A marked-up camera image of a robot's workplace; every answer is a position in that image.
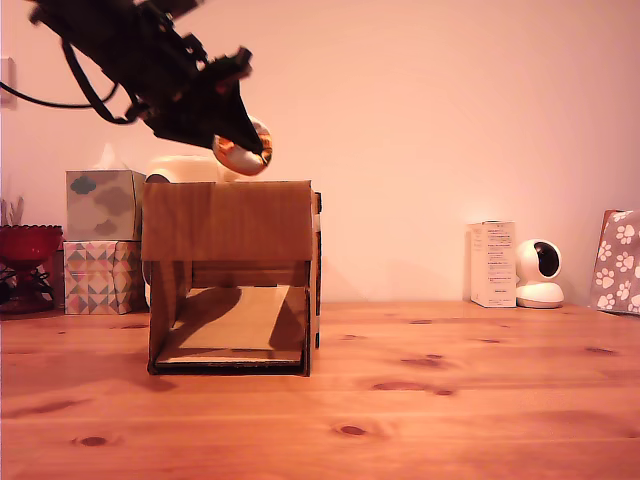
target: black cable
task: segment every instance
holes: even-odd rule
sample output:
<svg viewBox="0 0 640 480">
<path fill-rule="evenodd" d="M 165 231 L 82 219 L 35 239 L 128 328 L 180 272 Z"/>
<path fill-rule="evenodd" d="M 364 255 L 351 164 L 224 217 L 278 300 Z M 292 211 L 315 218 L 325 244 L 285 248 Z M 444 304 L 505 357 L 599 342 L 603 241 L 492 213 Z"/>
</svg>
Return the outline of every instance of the black cable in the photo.
<svg viewBox="0 0 640 480">
<path fill-rule="evenodd" d="M 78 63 L 78 59 L 76 58 L 76 54 L 73 51 L 73 47 L 66 40 L 62 40 L 62 51 L 64 52 L 64 57 L 67 60 L 69 68 L 71 69 L 71 73 L 73 73 L 73 76 L 76 77 L 76 82 L 78 82 L 82 93 L 84 93 L 84 96 L 87 97 L 87 100 L 89 100 L 89 103 L 98 115 L 100 115 L 107 122 L 115 123 L 117 125 L 127 125 L 137 120 L 137 118 L 133 116 L 130 118 L 114 117 L 109 109 L 104 105 L 104 102 L 100 100 L 100 97 L 98 97 L 98 94 L 91 86 L 91 82 L 89 82 L 89 79 L 82 70 L 80 63 Z M 138 103 L 138 99 L 128 90 L 126 91 L 129 95 L 129 98 L 131 99 L 131 103 L 136 105 Z"/>
<path fill-rule="evenodd" d="M 108 102 L 109 100 L 111 100 L 113 98 L 113 96 L 116 94 L 116 90 L 118 90 L 118 86 L 119 85 L 117 83 L 113 84 L 113 88 L 109 92 L 109 95 L 104 97 L 104 99 L 102 100 L 103 103 L 106 103 L 106 102 Z M 44 107 L 67 108 L 67 109 L 93 108 L 93 106 L 90 103 L 81 103 L 81 104 L 78 104 L 78 103 L 55 103 L 55 102 L 47 102 L 45 100 L 38 100 L 37 98 L 30 97 L 29 95 L 27 95 L 25 93 L 21 93 L 21 92 L 15 90 L 15 89 L 11 88 L 9 85 L 7 85 L 4 82 L 0 82 L 0 88 L 3 88 L 7 92 L 9 92 L 11 95 L 15 95 L 16 97 L 21 98 L 22 100 L 26 100 L 27 102 L 35 103 L 36 105 L 42 105 Z"/>
</svg>

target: red glass bowl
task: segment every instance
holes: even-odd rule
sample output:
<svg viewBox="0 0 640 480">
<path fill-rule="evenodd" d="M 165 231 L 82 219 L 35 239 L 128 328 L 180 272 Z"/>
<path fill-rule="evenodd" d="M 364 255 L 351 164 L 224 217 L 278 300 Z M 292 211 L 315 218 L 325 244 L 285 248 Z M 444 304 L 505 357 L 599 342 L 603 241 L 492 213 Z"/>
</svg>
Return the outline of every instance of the red glass bowl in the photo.
<svg viewBox="0 0 640 480">
<path fill-rule="evenodd" d="M 59 225 L 0 227 L 0 262 L 16 271 L 31 271 L 46 262 L 60 246 Z"/>
</svg>

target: white security camera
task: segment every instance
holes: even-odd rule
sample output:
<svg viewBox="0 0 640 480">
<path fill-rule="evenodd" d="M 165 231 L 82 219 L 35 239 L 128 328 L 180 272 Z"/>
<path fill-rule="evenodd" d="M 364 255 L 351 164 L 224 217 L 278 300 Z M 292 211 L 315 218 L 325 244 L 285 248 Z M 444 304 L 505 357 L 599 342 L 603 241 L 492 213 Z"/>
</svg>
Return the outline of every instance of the white security camera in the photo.
<svg viewBox="0 0 640 480">
<path fill-rule="evenodd" d="M 516 303 L 521 307 L 557 308 L 564 301 L 560 285 L 552 282 L 562 269 L 562 255 L 546 240 L 527 240 L 516 249 Z"/>
</svg>

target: cloud pattern tissue box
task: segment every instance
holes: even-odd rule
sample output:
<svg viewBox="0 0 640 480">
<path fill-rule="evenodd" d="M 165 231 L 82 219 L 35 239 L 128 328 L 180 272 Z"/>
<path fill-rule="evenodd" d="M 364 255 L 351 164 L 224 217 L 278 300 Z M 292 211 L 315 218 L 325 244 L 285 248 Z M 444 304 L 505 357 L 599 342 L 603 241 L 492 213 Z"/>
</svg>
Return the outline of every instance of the cloud pattern tissue box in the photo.
<svg viewBox="0 0 640 480">
<path fill-rule="evenodd" d="M 68 171 L 65 238 L 140 240 L 145 178 L 132 170 Z"/>
<path fill-rule="evenodd" d="M 146 305 L 141 242 L 65 242 L 65 313 L 124 314 Z"/>
</svg>

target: black robotic arm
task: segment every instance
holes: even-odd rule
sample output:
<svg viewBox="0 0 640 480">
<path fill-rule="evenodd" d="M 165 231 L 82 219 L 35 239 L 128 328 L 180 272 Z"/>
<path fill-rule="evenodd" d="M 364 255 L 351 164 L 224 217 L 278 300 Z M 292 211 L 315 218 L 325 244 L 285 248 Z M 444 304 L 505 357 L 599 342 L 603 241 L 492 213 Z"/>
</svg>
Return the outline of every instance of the black robotic arm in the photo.
<svg viewBox="0 0 640 480">
<path fill-rule="evenodd" d="M 198 39 L 174 30 L 196 0 L 36 0 L 31 22 L 61 38 L 71 71 L 106 121 L 144 121 L 159 138 L 211 148 L 215 135 L 260 155 L 263 143 L 240 96 L 251 52 L 240 47 L 213 61 Z M 92 59 L 131 99 L 114 117 L 95 93 L 74 48 Z"/>
</svg>

